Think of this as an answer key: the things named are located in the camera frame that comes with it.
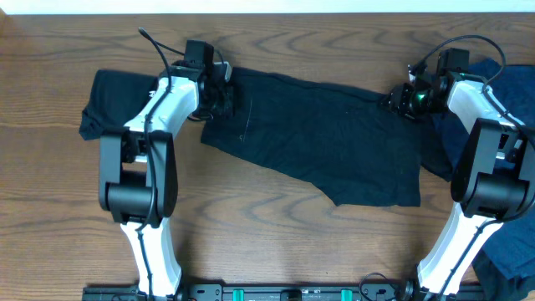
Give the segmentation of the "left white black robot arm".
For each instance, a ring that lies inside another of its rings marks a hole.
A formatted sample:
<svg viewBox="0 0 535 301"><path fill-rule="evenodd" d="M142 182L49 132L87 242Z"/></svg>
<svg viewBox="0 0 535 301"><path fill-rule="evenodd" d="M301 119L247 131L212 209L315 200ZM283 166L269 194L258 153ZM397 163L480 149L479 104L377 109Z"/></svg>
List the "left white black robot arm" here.
<svg viewBox="0 0 535 301"><path fill-rule="evenodd" d="M227 61L174 66L134 118L101 136L99 204L129 239L140 275L136 287L102 293L102 299L180 299L170 226L178 196L174 139L188 117L214 103L208 90L227 84L231 74Z"/></svg>

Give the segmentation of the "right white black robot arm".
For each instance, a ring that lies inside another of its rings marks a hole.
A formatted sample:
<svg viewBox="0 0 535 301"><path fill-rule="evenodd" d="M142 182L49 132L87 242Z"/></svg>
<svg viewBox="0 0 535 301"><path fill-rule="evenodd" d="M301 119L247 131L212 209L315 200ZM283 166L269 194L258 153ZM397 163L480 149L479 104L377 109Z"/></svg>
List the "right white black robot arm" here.
<svg viewBox="0 0 535 301"><path fill-rule="evenodd" d="M409 82L394 87L379 105L409 120L450 112L468 134L451 178L451 214L417 265L416 279L399 296L453 300L485 242L534 205L534 131L506 111L487 79L452 70L435 80L411 73Z"/></svg>

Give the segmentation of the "black shorts garment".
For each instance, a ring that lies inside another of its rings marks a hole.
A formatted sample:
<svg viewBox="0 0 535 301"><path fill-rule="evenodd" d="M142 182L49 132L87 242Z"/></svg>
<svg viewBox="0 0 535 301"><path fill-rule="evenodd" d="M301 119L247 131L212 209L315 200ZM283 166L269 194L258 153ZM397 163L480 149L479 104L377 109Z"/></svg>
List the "black shorts garment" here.
<svg viewBox="0 0 535 301"><path fill-rule="evenodd" d="M451 179L430 119L381 109L381 94L244 68L231 84L234 116L207 121L201 142L309 182L337 206L418 207L422 168Z"/></svg>

